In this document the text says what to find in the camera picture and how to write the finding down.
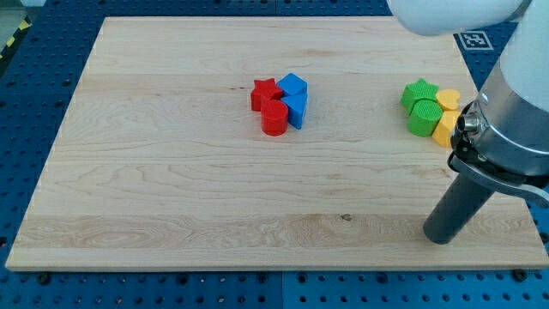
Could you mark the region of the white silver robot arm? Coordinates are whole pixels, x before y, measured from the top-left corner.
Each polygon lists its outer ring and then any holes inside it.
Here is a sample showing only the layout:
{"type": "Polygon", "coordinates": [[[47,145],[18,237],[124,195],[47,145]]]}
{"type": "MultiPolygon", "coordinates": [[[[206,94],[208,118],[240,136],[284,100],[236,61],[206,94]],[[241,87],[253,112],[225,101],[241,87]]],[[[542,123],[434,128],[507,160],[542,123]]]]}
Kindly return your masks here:
{"type": "Polygon", "coordinates": [[[547,206],[548,2],[394,0],[402,26],[425,36],[516,20],[477,98],[458,119],[449,165],[485,189],[547,206]]]}

